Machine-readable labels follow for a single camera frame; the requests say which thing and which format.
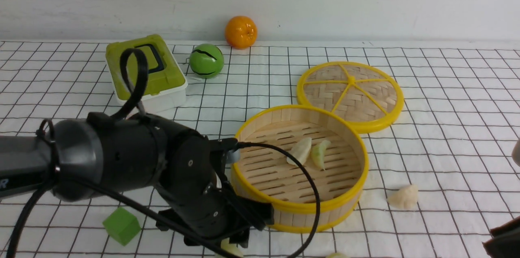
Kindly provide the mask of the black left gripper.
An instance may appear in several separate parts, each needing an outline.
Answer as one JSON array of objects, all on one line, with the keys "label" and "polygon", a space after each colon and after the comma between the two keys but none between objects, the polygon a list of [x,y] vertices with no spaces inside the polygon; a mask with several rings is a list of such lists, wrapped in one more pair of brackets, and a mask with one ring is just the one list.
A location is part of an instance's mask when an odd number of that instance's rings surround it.
[{"label": "black left gripper", "polygon": [[274,224],[271,203],[258,202],[210,188],[207,193],[173,195],[161,186],[156,191],[170,206],[158,214],[170,223],[191,230],[213,244],[229,238],[230,243],[248,247],[252,227],[262,231]]}]

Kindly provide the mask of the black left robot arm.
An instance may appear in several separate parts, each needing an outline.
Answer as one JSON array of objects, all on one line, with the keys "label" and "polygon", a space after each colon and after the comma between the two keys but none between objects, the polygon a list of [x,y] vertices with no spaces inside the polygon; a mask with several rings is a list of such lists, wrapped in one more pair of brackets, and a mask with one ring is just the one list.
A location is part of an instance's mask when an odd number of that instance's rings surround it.
[{"label": "black left robot arm", "polygon": [[239,197],[225,165],[239,156],[238,140],[209,140],[157,115],[111,120],[102,113],[66,119],[48,133],[1,137],[1,198],[29,193],[52,180],[48,190],[65,202],[102,196],[76,183],[89,180],[124,193],[152,186],[170,206],[160,210],[162,231],[181,227],[217,243],[247,245],[249,229],[274,223],[270,203]]}]

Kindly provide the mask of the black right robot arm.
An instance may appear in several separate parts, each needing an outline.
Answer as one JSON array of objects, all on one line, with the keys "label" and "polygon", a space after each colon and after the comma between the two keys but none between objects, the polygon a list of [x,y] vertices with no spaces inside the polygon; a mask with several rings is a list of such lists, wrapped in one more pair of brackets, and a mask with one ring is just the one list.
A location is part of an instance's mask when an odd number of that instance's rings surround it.
[{"label": "black right robot arm", "polygon": [[492,258],[518,258],[520,256],[520,218],[490,230],[492,238],[483,247]]}]

